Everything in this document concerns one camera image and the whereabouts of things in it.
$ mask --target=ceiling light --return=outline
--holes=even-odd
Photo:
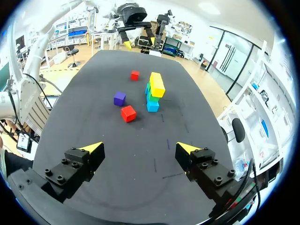
[[[210,2],[201,2],[199,3],[199,7],[209,13],[209,14],[213,14],[213,15],[220,15],[220,11]]]

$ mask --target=black chair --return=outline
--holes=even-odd
[[[234,138],[236,139],[236,142],[241,143],[245,139],[245,129],[244,129],[244,126],[241,123],[240,119],[234,118],[232,120],[232,128],[233,128],[233,130],[230,131],[229,133],[234,132],[234,135],[235,135]],[[221,129],[223,131],[223,134],[225,136],[225,139],[226,139],[227,143],[234,139],[233,138],[233,139],[228,141],[228,134],[229,133],[226,133],[226,131],[223,129],[223,127],[221,127]]]
[[[98,41],[99,42],[99,46],[98,46],[98,50],[100,50],[100,47],[101,47],[101,37],[97,37],[96,38],[96,41]]]
[[[62,49],[67,52],[68,56],[73,56],[73,62],[67,66],[68,68],[73,68],[80,65],[80,62],[75,62],[74,55],[76,55],[79,52],[79,50],[74,48],[74,45],[63,46]]]

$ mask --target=screw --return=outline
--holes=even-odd
[[[49,169],[45,169],[45,174],[46,174],[47,176],[52,176],[52,171],[49,170]]]
[[[202,168],[202,169],[206,169],[206,168],[207,168],[207,166],[208,166],[208,164],[207,164],[207,163],[202,163],[202,164],[201,164],[201,168]]]
[[[57,180],[60,184],[62,184],[63,182],[65,182],[65,178],[64,178],[63,176],[61,176],[61,175],[57,176],[56,180]]]
[[[76,168],[78,168],[78,167],[79,167],[79,164],[78,164],[78,163],[76,163],[76,162],[74,162],[74,163],[72,163],[72,167],[76,169]]]
[[[218,160],[217,160],[217,159],[214,159],[214,160],[211,162],[211,164],[217,165],[217,164],[218,164]]]
[[[233,177],[234,174],[235,174],[235,170],[230,170],[230,171],[228,171],[227,176],[228,176],[228,177]]]
[[[215,178],[214,182],[215,182],[215,184],[219,185],[222,182],[222,180],[223,180],[222,177],[218,176]]]
[[[65,158],[63,158],[63,159],[61,160],[61,163],[66,165],[66,164],[68,164],[68,161],[67,161]]]

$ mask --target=glass door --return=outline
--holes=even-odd
[[[241,89],[242,86],[239,83],[236,83],[234,88],[230,89],[230,87],[234,84],[247,61],[251,47],[250,42],[225,32],[208,72],[226,94],[230,90],[231,96],[234,96]]]

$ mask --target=white cabinet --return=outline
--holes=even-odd
[[[287,155],[295,124],[296,103],[292,80],[278,73],[260,52],[259,59],[245,85],[218,117],[227,133],[232,130],[232,118],[239,118],[245,129],[245,140],[228,143],[232,163],[254,159],[257,175],[265,172]]]

